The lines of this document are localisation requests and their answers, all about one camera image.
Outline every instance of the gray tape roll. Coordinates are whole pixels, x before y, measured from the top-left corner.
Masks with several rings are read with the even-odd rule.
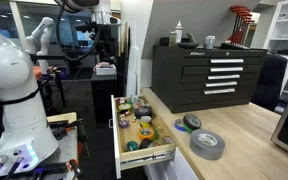
[[[204,159],[217,160],[223,155],[225,142],[211,131],[198,129],[191,134],[190,147],[195,154]]]

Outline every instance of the floor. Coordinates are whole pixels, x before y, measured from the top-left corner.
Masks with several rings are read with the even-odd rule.
[[[67,106],[63,107],[61,102],[59,102],[58,113],[76,112],[78,118],[85,120],[85,130],[89,137],[88,147],[90,157],[87,156],[84,146],[79,159],[79,165],[84,173],[84,179],[116,179],[114,170],[113,130],[108,127],[108,123],[96,125],[91,81],[85,78],[89,79],[89,75],[84,74],[77,78],[83,80],[63,81],[64,92],[67,91],[70,86],[71,88],[66,93]],[[53,92],[53,101],[57,101],[55,87],[53,88]],[[143,167],[140,167],[122,171],[122,179],[147,180],[147,177],[144,174]]]

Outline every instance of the tool chest drawer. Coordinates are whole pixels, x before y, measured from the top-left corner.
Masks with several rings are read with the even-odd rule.
[[[138,145],[142,140],[139,137],[139,129],[141,128],[140,120],[137,119],[132,122],[134,115],[134,108],[132,106],[130,114],[121,117],[118,112],[118,106],[116,104],[118,98],[111,96],[112,101],[112,117],[109,124],[113,128],[114,134],[114,154],[115,154],[115,167],[116,177],[121,178],[121,171],[131,169],[139,166],[162,162],[166,160],[174,159],[174,153],[176,145],[174,143],[165,144],[163,137],[169,137],[170,133],[160,122],[160,118],[154,113],[152,115],[151,128],[158,132],[158,138],[154,141],[154,147],[138,149],[134,151],[127,151],[126,146],[130,141],[135,141]],[[131,102],[131,98],[125,98],[126,102]],[[129,126],[122,128],[119,126],[119,120],[129,120]]]
[[[193,90],[193,89],[205,89],[212,87],[240,87],[240,86],[251,86],[253,84],[253,79],[246,80],[215,80],[215,81],[205,81],[202,83],[182,83],[180,86],[180,90]]]
[[[266,53],[154,46],[152,91],[173,113],[246,104]]]
[[[249,96],[251,86],[242,87],[217,87],[212,89],[180,91],[178,104],[193,104],[223,101],[229,99],[242,99]]]
[[[229,66],[229,65],[259,65],[261,58],[245,57],[245,58],[184,58],[182,66]]]
[[[260,68],[260,65],[241,65],[241,66],[184,66],[182,75],[200,75],[200,74],[221,74],[223,72],[238,73],[238,72],[256,72]]]

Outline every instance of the box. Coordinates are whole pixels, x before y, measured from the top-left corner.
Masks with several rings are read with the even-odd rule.
[[[108,66],[100,66],[96,68],[96,75],[115,75],[116,74],[116,67],[114,65]]]

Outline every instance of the bottle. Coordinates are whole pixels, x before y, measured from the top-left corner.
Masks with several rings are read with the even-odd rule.
[[[176,46],[176,32],[171,31],[170,38],[168,40],[168,47],[175,47]]]
[[[181,21],[178,21],[177,26],[175,27],[175,32],[176,32],[176,43],[180,43],[182,40],[182,32],[183,32]]]

